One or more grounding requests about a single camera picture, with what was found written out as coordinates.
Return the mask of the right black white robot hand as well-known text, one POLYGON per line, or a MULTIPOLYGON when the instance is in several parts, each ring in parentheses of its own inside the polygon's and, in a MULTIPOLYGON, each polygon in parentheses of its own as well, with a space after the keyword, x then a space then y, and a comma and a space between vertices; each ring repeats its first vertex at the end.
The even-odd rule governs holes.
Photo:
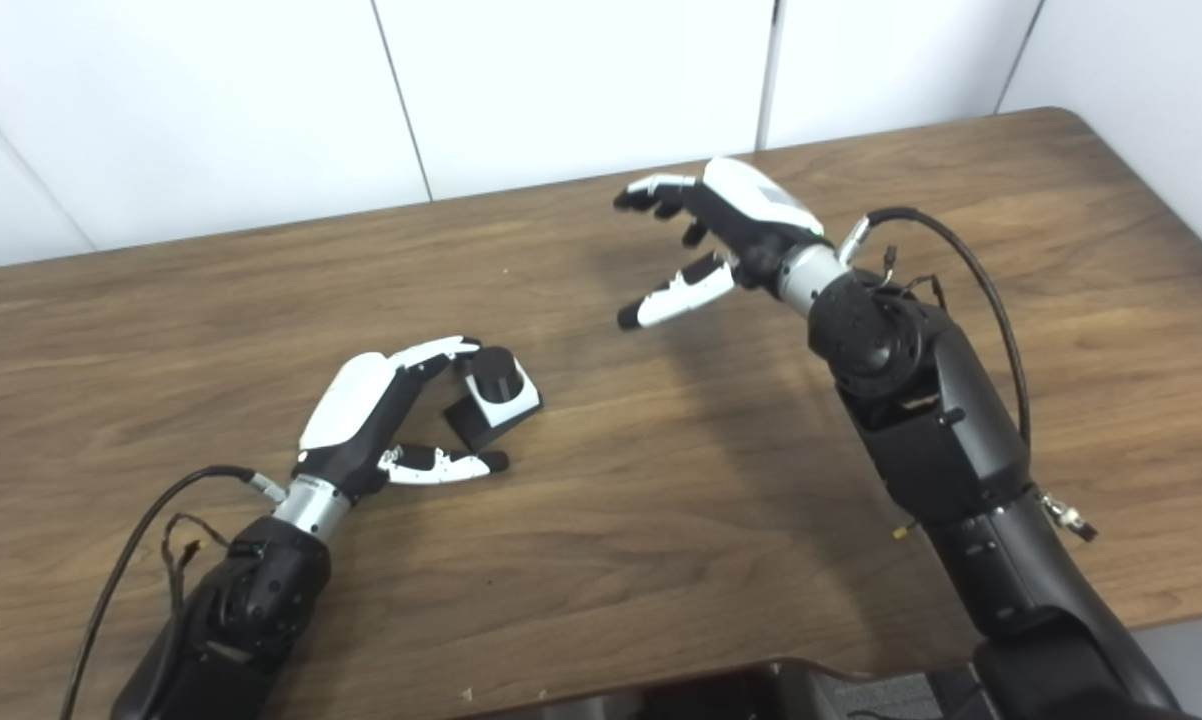
POLYGON ((817 296, 847 272, 807 206, 752 165, 732 157, 712 159, 700 177, 660 173, 629 183, 613 206, 661 220, 688 213, 684 246, 696 249, 710 234, 725 246, 623 307, 615 314, 623 331, 660 325, 734 287, 762 288, 808 319, 817 296))

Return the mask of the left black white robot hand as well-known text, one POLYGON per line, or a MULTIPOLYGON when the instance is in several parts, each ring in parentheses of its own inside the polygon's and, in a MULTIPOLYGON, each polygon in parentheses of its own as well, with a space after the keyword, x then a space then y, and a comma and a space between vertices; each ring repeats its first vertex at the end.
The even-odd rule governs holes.
POLYGON ((510 466, 504 452, 392 444, 426 383, 481 347, 476 338, 456 334, 395 355, 351 357, 300 433, 291 477, 322 480, 350 502, 359 502, 387 484, 438 486, 504 474, 510 466))

